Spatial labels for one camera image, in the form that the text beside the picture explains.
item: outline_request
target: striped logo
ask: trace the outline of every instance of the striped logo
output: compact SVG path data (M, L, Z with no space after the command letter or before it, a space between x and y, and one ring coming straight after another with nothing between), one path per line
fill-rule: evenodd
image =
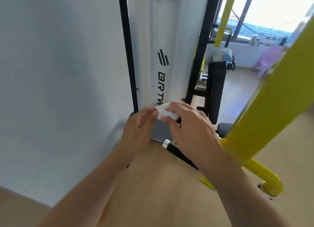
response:
M159 62L160 62L160 64L162 65L162 66L166 66L166 62L167 62L167 66L169 65L169 62L168 62L168 58L167 58L167 56L165 55L164 56L164 54L163 54L163 52L162 52L162 49L159 49L160 50L160 53L158 52L158 57L159 57Z

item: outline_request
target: white tissue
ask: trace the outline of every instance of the white tissue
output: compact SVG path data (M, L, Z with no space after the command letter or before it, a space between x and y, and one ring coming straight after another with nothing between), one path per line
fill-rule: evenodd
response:
M170 106L170 103L165 103L165 104L162 104L162 105L159 105L156 107L158 110L157 119L160 119L160 117L162 117L162 116L169 116L170 118L172 118L174 120L177 120L179 118L179 116L177 114L165 110L169 106Z

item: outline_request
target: person's right hand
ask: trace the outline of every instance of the person's right hand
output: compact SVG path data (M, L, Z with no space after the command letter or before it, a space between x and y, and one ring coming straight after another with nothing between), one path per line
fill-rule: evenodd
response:
M161 117L169 126L178 148L200 170L217 171L223 162L231 158L222 148L209 118L185 103L171 102L166 109L178 114L181 127L170 117Z

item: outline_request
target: gym machine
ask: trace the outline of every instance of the gym machine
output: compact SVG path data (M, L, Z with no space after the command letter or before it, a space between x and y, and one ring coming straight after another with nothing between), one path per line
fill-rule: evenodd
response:
M193 95L198 95L205 97L205 103L204 107L197 109L216 124L226 62L210 64L206 89L196 87L196 83L219 0L119 2L134 113L145 106L170 101L183 100L191 104ZM221 45L233 2L226 1L215 47ZM313 18L304 25L283 58L273 66L273 74L268 75L258 87L235 123L218 125L217 133L223 149L240 165L264 180L259 188L270 199L283 191L283 185L276 174L252 157L314 101L314 69L311 69L309 59L314 43L312 31ZM197 168L171 142L170 130L162 121L156 122L151 139L163 143L164 148ZM200 177L200 181L214 189L204 176Z

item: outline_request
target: floor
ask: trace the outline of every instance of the floor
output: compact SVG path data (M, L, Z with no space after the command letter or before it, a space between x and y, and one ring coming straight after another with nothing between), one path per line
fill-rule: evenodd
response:
M228 71L219 122L234 122L259 81L249 69ZM198 97L194 104L201 105ZM314 226L314 107L287 126L255 157L283 182L272 203L293 226ZM245 170L257 185L258 177ZM101 226L230 226L217 193L193 169L160 143L125 170L106 206ZM34 226L49 209L7 190L0 190L0 225Z

